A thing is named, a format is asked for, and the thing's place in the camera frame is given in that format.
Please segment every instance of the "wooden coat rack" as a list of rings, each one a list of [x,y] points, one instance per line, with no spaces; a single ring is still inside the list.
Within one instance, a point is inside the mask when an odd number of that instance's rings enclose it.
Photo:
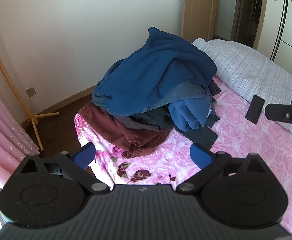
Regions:
[[[18,93],[18,91],[16,90],[10,76],[8,75],[4,65],[3,65],[3,62],[0,58],[0,70],[2,71],[6,81],[8,82],[8,85],[11,87],[14,95],[16,96],[17,100],[20,102],[20,104],[22,105],[22,107],[24,108],[24,111],[25,113],[27,114],[28,116],[28,121],[27,123],[29,124],[30,122],[32,123],[33,125],[33,128],[34,128],[34,132],[35,132],[35,135],[36,135],[36,138],[37,138],[37,141],[38,141],[38,144],[39,144],[39,147],[40,149],[43,151],[43,145],[42,145],[42,142],[40,140],[40,136],[38,135],[38,131],[37,131],[37,128],[36,128],[36,125],[38,124],[38,118],[42,118],[42,117],[47,117],[47,116],[53,116],[53,115],[59,115],[59,113],[49,113],[49,114],[33,114],[32,111],[29,109],[29,107],[25,104],[25,102],[23,101],[23,99],[21,98],[20,94]]]

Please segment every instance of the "blue fleece blanket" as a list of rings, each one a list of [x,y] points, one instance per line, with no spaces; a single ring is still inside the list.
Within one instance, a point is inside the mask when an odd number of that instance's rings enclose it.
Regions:
[[[217,72],[213,60],[183,38],[154,27],[149,34],[146,44],[108,72],[94,90],[113,115],[138,113],[186,80],[208,88]]]

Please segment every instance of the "maroon sweater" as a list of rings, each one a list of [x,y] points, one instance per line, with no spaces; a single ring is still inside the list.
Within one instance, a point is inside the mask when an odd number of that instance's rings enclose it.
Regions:
[[[122,154],[125,158],[141,157],[153,153],[166,140],[171,130],[165,129],[156,132],[129,129],[106,110],[93,103],[87,103],[79,113],[106,141],[126,150]]]

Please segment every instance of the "pink bedspread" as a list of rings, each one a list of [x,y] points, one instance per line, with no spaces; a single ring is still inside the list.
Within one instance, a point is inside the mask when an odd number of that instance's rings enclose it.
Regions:
[[[292,135],[261,114],[257,125],[245,119],[249,103],[219,78],[214,78],[221,93],[216,113],[221,118],[213,130],[219,135],[211,151],[225,151],[233,157],[256,152],[266,161],[289,196],[289,206],[281,224],[292,233]],[[176,186],[200,169],[190,159],[191,141],[172,130],[167,140],[151,155],[125,159],[120,149],[103,139],[77,114],[75,127],[81,145],[93,142],[95,160],[90,164],[96,177],[114,184],[171,184]]]

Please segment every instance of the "ribbed gray panel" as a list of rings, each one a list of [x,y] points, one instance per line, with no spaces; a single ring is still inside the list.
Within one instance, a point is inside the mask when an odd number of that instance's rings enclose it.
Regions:
[[[279,225],[261,230],[230,228],[209,217],[195,197],[170,185],[117,185],[108,195],[92,196],[71,220],[45,229],[8,224],[0,240],[274,240],[288,233]]]

